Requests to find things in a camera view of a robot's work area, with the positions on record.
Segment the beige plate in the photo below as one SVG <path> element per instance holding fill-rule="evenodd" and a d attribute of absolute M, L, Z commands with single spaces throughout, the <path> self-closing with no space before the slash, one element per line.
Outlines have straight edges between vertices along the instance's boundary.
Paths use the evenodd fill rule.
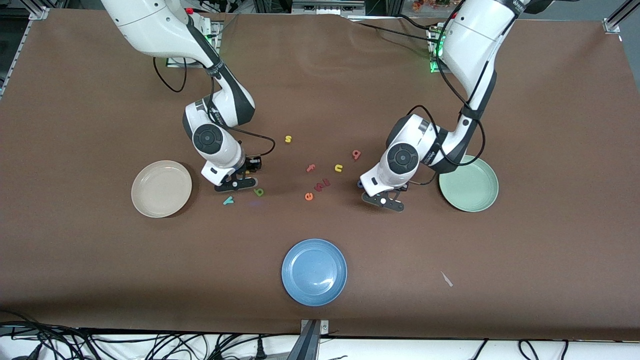
<path fill-rule="evenodd" d="M 133 206 L 150 218 L 163 218 L 183 207 L 191 195 L 191 176 L 175 161 L 157 161 L 136 176 L 131 187 Z"/>

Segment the plate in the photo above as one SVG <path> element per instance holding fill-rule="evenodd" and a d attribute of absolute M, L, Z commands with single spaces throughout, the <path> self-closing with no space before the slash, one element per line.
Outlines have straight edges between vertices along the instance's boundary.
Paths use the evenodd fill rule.
<path fill-rule="evenodd" d="M 307 239 L 289 250 L 282 263 L 282 284 L 295 301 L 327 305 L 347 283 L 347 262 L 340 250 L 322 239 Z"/>
<path fill-rule="evenodd" d="M 136 176 L 131 186 L 133 206 L 150 218 L 163 218 L 181 209 L 191 195 L 191 175 L 175 161 L 157 161 Z"/>
<path fill-rule="evenodd" d="M 474 156 L 464 155 L 462 163 L 473 158 Z M 498 177 L 482 159 L 440 175 L 438 182 L 445 199 L 463 211 L 475 213 L 486 210 L 498 197 Z"/>

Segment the blue plate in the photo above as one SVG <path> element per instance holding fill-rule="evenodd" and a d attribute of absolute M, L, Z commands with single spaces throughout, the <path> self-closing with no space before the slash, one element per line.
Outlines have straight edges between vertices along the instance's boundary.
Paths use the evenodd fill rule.
<path fill-rule="evenodd" d="M 282 263 L 282 284 L 287 293 L 306 306 L 327 305 L 347 283 L 347 262 L 334 244 L 307 239 L 289 250 Z"/>

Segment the white robotic arm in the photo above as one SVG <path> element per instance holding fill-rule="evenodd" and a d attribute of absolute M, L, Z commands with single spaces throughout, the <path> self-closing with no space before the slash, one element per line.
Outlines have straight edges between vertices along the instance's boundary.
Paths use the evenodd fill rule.
<path fill-rule="evenodd" d="M 260 159 L 246 159 L 226 130 L 251 121 L 255 103 L 198 29 L 202 17 L 188 15 L 178 0 L 102 0 L 102 4 L 136 50 L 160 58 L 194 59 L 220 84 L 220 91 L 186 106 L 184 129 L 207 160 L 202 174 L 217 191 L 255 186 L 256 180 L 244 173 L 259 169 Z"/>
<path fill-rule="evenodd" d="M 456 170 L 493 91 L 497 51 L 529 2 L 466 0 L 455 10 L 454 18 L 445 24 L 441 60 L 467 93 L 458 125 L 448 132 L 418 115 L 398 120 L 380 162 L 360 176 L 364 201 L 402 211 L 398 191 L 406 189 L 419 163 L 439 174 Z M 391 199 L 389 192 L 396 192 L 396 196 Z"/>

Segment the brown tabletop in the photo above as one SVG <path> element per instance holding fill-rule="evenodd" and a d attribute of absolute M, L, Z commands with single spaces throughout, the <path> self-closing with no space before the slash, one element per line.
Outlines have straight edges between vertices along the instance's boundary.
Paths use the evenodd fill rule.
<path fill-rule="evenodd" d="M 263 197 L 216 193 L 199 174 L 180 120 L 209 93 L 204 71 L 170 92 L 106 12 L 33 24 L 0 101 L 0 305 L 83 327 L 295 332 L 326 318 L 341 335 L 640 337 L 640 97 L 600 23 L 515 24 L 483 117 L 500 193 L 480 213 L 454 209 L 437 184 L 402 194 L 402 213 L 360 200 L 358 176 L 409 108 L 455 126 L 460 103 L 429 72 L 424 42 L 331 15 L 241 15 L 223 39 L 257 104 L 242 128 L 278 142 L 257 174 Z M 180 69 L 161 71 L 179 85 Z M 269 145 L 237 138 L 248 153 Z M 192 172 L 170 218 L 131 203 L 157 160 Z M 342 295 L 317 308 L 280 279 L 307 238 L 334 243 L 349 268 Z"/>

